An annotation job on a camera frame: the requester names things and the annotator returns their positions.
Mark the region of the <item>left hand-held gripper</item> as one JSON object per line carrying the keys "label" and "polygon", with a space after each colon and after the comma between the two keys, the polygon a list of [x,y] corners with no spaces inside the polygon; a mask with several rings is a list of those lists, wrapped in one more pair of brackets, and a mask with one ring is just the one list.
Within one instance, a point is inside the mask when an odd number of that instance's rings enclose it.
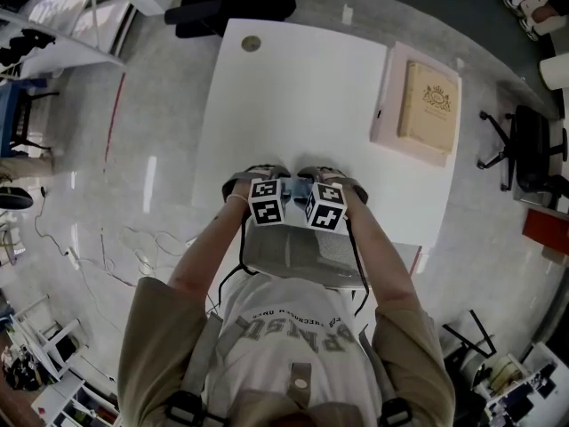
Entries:
{"label": "left hand-held gripper", "polygon": [[[222,186],[222,196],[227,200],[237,194],[249,206],[256,226],[272,226],[285,223],[285,193],[283,181],[291,177],[282,165],[253,165],[234,173]],[[235,191],[239,182],[248,184],[248,192]]]}

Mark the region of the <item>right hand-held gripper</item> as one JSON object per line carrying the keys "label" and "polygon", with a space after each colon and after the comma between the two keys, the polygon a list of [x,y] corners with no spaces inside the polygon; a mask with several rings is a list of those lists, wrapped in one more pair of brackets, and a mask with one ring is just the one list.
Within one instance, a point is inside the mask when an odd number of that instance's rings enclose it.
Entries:
{"label": "right hand-held gripper", "polygon": [[341,185],[317,181],[314,166],[300,169],[297,177],[313,181],[309,201],[301,210],[307,227],[313,230],[337,231],[348,210]]}

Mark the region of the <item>small white handheld fan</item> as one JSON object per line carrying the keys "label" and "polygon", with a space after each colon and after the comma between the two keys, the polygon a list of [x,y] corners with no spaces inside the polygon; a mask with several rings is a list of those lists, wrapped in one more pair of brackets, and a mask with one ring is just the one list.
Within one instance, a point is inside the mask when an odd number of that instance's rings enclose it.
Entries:
{"label": "small white handheld fan", "polygon": [[309,201],[313,181],[303,177],[282,177],[282,199],[285,205],[296,205],[303,210]]}

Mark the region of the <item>person's right forearm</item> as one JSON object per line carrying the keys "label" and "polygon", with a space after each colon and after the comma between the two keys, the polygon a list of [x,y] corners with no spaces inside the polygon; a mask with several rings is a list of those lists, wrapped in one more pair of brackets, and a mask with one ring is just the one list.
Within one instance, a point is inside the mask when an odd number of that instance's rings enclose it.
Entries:
{"label": "person's right forearm", "polygon": [[349,196],[348,218],[379,313],[401,324],[420,318],[421,306],[403,260],[357,195]]}

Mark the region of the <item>person's left forearm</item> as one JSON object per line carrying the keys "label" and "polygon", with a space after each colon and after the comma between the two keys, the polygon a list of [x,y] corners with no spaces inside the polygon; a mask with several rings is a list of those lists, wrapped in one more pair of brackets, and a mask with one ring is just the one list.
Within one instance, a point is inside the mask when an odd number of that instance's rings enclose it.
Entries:
{"label": "person's left forearm", "polygon": [[204,308],[214,277],[248,211],[249,206],[242,198],[231,195],[182,255],[168,286]]}

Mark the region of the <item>white square table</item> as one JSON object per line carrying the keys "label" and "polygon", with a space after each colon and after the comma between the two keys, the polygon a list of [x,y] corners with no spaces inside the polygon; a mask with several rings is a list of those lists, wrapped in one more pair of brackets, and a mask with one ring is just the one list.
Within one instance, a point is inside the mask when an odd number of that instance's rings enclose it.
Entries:
{"label": "white square table", "polygon": [[323,28],[230,20],[204,112],[193,206],[220,206],[225,181],[251,165],[334,165],[364,187],[393,242],[434,246],[454,156],[437,168],[370,141],[393,47]]}

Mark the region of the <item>person's left hand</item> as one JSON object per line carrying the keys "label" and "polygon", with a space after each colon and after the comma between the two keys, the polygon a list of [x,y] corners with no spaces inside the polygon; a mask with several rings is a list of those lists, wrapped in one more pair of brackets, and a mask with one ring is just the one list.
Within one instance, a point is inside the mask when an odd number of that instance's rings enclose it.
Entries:
{"label": "person's left hand", "polygon": [[270,179],[275,168],[274,165],[254,165],[233,174],[221,189],[224,201],[227,201],[230,195],[238,195],[247,201],[252,181]]}

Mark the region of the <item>person's right hand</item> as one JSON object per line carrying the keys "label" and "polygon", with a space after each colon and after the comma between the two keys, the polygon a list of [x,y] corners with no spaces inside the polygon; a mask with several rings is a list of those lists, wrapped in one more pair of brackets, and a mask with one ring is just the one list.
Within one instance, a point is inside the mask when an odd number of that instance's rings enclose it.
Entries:
{"label": "person's right hand", "polygon": [[314,166],[314,173],[319,182],[341,185],[348,206],[367,204],[368,194],[356,179],[327,166]]}

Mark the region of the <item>white mesh office chair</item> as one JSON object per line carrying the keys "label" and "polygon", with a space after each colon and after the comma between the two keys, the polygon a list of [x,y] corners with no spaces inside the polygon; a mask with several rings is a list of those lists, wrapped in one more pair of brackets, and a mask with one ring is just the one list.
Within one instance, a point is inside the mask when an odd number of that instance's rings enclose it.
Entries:
{"label": "white mesh office chair", "polygon": [[331,289],[364,287],[347,235],[251,224],[245,233],[243,262],[250,270],[280,278],[304,278]]}

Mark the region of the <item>flat pink box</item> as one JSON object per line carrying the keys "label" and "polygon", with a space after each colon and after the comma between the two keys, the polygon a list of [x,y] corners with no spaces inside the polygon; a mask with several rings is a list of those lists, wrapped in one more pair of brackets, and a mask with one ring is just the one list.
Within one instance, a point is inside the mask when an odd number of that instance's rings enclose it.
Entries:
{"label": "flat pink box", "polygon": [[[427,149],[421,145],[402,140],[397,135],[399,120],[403,107],[403,96],[405,88],[406,68],[408,61],[418,61],[429,65],[434,69],[455,77],[458,82],[458,102],[456,127],[452,153],[443,156],[432,149]],[[458,140],[460,113],[461,113],[461,78],[457,71],[447,67],[445,64],[435,60],[428,55],[400,42],[390,50],[386,73],[381,86],[378,113],[371,130],[370,141],[385,148],[402,153],[408,157],[413,157],[428,165],[437,168],[444,168],[450,156],[455,151],[455,143]]]}

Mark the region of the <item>tan book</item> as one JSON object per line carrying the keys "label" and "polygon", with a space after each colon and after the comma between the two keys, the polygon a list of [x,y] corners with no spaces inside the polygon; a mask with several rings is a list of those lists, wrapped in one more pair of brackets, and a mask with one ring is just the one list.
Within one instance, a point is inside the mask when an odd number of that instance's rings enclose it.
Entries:
{"label": "tan book", "polygon": [[397,135],[448,156],[456,127],[458,82],[418,61],[408,61]]}

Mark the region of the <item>person's white printed t-shirt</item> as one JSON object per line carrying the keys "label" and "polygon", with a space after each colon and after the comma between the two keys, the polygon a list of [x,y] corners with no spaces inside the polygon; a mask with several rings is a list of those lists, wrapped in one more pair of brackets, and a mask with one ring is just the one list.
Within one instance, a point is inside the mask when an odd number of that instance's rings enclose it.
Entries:
{"label": "person's white printed t-shirt", "polygon": [[381,390],[341,295],[262,273],[234,284],[205,383],[228,427],[378,427]]}

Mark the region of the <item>person's beige overshirt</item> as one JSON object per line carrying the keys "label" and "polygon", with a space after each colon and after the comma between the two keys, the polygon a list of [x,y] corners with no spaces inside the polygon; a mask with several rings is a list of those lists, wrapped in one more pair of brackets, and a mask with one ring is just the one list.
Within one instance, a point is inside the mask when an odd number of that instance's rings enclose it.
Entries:
{"label": "person's beige overshirt", "polygon": [[[388,397],[381,381],[387,380],[396,397],[410,408],[418,427],[452,427],[453,384],[433,324],[422,307],[420,315],[401,324],[385,318],[377,308],[372,340],[358,341],[372,362],[382,407]],[[191,359],[197,359],[205,373],[205,396],[220,338],[207,351],[197,350],[206,320],[204,308],[184,294],[157,279],[142,279],[133,298],[118,371],[118,401],[125,427],[166,427],[167,401],[181,387]],[[205,424],[228,427],[213,414]]]}

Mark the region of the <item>red cabinet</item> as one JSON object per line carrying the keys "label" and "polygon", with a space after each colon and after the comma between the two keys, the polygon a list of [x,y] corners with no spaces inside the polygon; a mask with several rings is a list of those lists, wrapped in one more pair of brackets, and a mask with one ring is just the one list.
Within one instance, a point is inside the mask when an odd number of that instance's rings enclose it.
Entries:
{"label": "red cabinet", "polygon": [[543,246],[569,256],[569,218],[529,209],[522,234]]}

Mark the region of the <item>white shelf unit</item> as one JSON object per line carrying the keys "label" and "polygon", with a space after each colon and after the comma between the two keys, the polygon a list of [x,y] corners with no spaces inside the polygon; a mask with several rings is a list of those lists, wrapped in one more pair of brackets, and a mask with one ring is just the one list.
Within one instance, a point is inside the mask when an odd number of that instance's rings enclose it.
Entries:
{"label": "white shelf unit", "polygon": [[0,0],[0,78],[55,76],[99,63],[122,67],[135,14],[128,0]]}

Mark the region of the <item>black round object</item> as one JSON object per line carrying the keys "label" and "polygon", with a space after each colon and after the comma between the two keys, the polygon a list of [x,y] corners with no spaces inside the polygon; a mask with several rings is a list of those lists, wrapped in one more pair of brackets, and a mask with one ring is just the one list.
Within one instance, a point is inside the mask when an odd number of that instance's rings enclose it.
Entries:
{"label": "black round object", "polygon": [[0,187],[0,209],[25,210],[34,204],[34,199],[22,188]]}

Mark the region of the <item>white step stool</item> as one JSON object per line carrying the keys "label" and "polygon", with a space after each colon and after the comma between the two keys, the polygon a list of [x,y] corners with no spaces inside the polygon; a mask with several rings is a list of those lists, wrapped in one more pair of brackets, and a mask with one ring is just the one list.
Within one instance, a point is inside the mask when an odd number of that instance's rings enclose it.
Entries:
{"label": "white step stool", "polygon": [[88,349],[85,330],[78,318],[60,324],[52,314],[48,294],[9,316],[15,333],[55,382],[60,382]]}

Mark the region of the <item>white cylindrical bin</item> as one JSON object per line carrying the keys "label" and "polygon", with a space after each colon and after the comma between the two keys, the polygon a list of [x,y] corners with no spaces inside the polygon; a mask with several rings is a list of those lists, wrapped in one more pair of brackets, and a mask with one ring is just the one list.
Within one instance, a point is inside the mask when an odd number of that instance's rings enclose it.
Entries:
{"label": "white cylindrical bin", "polygon": [[539,71],[543,83],[551,91],[569,88],[569,52],[542,60]]}

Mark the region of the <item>cluttered white table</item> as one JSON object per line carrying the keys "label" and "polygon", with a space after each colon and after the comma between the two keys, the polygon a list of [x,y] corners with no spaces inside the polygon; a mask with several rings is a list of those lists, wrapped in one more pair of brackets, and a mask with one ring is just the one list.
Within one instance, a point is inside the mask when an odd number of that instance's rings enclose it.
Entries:
{"label": "cluttered white table", "polygon": [[512,365],[522,378],[505,390],[492,396],[487,384],[477,387],[487,397],[481,427],[569,427],[569,366],[543,342]]}

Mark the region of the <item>blue side table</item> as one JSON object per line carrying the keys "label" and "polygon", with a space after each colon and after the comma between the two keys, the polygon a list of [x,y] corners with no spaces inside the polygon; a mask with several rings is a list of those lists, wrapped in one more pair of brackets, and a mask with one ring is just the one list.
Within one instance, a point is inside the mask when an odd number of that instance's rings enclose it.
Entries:
{"label": "blue side table", "polygon": [[44,89],[44,78],[22,79],[0,85],[0,157],[15,157],[20,145],[49,150],[28,139],[29,119],[32,103],[59,92],[30,94],[30,89]]}

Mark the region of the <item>black folding chair frame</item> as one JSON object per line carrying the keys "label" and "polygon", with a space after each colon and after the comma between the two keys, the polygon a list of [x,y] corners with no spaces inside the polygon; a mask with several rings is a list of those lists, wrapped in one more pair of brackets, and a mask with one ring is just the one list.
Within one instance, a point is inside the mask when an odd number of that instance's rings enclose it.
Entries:
{"label": "black folding chair frame", "polygon": [[459,340],[459,348],[451,352],[447,357],[445,357],[445,365],[450,367],[452,370],[460,370],[462,364],[466,361],[467,355],[473,351],[478,356],[482,357],[483,360],[488,360],[497,353],[497,349],[494,346],[492,337],[487,333],[482,322],[478,318],[474,310],[469,310],[469,315],[475,322],[478,331],[482,335],[482,339],[478,342],[472,342],[469,338],[465,337],[463,334],[459,333],[449,324],[443,324],[442,328],[454,338]]}

